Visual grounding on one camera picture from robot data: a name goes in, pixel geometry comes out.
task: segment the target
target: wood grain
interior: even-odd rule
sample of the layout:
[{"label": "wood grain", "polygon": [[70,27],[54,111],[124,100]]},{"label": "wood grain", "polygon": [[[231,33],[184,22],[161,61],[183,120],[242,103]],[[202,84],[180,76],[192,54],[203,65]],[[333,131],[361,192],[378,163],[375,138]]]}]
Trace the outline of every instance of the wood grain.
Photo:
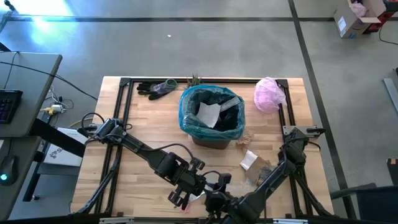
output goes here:
[{"label": "wood grain", "polygon": [[[104,77],[103,79],[96,112],[104,118],[110,118],[113,115],[119,80],[120,77]],[[288,81],[297,125],[312,125],[303,80],[301,78],[290,78]],[[254,186],[246,183],[244,170],[239,165],[245,152],[238,149],[234,141],[231,141],[225,150],[210,149],[194,144],[190,136],[179,128],[178,103],[184,86],[184,84],[180,84],[176,91],[155,101],[149,101],[147,97],[138,95],[136,87],[134,87],[128,119],[128,123],[132,124],[132,129],[128,131],[129,134],[151,147],[160,147],[173,142],[182,143],[190,148],[196,157],[206,162],[206,167],[202,172],[216,169],[219,172],[232,174],[233,178],[227,190],[233,195],[240,196],[253,191]],[[225,84],[222,86],[229,88],[245,100],[246,129],[254,134],[249,149],[276,165],[278,162],[277,153],[282,145],[278,113],[264,114],[256,108],[253,100],[255,87],[253,84]],[[122,100],[120,116],[123,115],[125,102],[126,92]],[[84,206],[84,203],[97,188],[100,182],[105,150],[106,146],[98,142],[90,143],[87,146],[73,196],[72,211],[77,211]],[[190,159],[188,153],[181,147],[170,147],[166,151],[175,152],[186,160]],[[308,186],[323,206],[333,213],[320,152],[314,146],[309,145],[305,153],[307,155],[305,171]],[[214,181],[216,179],[217,176],[209,175],[208,180]],[[302,192],[299,186],[297,188],[300,205],[302,210],[305,211]],[[183,213],[179,208],[174,208],[174,205],[167,200],[170,191],[174,189],[175,187],[156,176],[147,162],[131,151],[123,149],[113,215],[117,212],[124,212],[124,216],[134,217],[207,216],[203,198],[193,202],[188,213]],[[108,192],[109,186],[104,194],[103,210],[108,200]],[[288,179],[267,201],[268,217],[285,217],[286,213],[294,214]]]}]

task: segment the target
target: concrete floor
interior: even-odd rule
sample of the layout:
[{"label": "concrete floor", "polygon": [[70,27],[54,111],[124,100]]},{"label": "concrete floor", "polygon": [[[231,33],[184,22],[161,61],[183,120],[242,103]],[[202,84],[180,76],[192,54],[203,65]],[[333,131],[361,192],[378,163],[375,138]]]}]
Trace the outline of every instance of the concrete floor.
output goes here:
[{"label": "concrete floor", "polygon": [[[53,16],[292,17],[287,0],[42,2],[52,10],[22,0],[13,4],[21,14]],[[332,17],[344,3],[295,0],[299,17]],[[391,185],[386,159],[398,156],[394,147],[398,115],[382,79],[390,77],[398,83],[392,71],[398,67],[397,46],[380,42],[377,34],[340,39],[334,22],[300,25],[349,187],[370,182]],[[397,22],[388,22],[382,36],[398,42]],[[0,42],[11,50],[62,54],[58,74],[92,95],[98,95],[105,75],[300,77],[315,123],[321,124],[293,22],[44,22],[36,18],[8,22]],[[58,95],[75,102],[74,113],[61,115],[57,126],[68,126],[95,109],[89,97],[59,80],[53,85]],[[329,189],[338,190],[324,138],[320,142]],[[34,202],[19,198],[10,218],[67,214],[76,178],[40,179],[36,194],[42,198]],[[49,180],[56,184],[49,185]],[[345,217],[338,208],[341,202],[333,203],[336,214]]]}]

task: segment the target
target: black chair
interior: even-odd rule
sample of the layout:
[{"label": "black chair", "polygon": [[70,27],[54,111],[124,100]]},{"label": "black chair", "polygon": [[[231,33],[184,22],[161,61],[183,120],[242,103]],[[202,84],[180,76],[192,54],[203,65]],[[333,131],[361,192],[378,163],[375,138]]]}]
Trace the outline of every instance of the black chair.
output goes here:
[{"label": "black chair", "polygon": [[398,186],[376,187],[375,183],[339,190],[331,199],[356,194],[361,220],[398,223]]}]

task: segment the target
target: black glove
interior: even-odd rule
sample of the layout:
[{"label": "black glove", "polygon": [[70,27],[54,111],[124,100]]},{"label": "black glove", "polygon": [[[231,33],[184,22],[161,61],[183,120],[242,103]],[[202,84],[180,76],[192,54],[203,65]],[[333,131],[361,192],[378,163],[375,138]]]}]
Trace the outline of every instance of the black glove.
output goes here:
[{"label": "black glove", "polygon": [[163,83],[142,82],[138,85],[137,90],[140,95],[149,95],[149,100],[156,100],[167,95],[177,87],[177,81],[168,79]]}]

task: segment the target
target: trash bin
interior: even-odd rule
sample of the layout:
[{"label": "trash bin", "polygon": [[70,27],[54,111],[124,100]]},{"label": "trash bin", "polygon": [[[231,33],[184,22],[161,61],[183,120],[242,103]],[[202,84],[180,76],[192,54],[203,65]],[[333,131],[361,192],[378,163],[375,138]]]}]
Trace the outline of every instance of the trash bin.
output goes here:
[{"label": "trash bin", "polygon": [[[240,102],[220,113],[214,128],[209,128],[197,118],[200,103],[219,104],[238,97]],[[182,94],[178,120],[180,128],[191,135],[195,144],[225,149],[231,140],[239,139],[244,131],[244,101],[225,87],[215,85],[193,86]]]}]

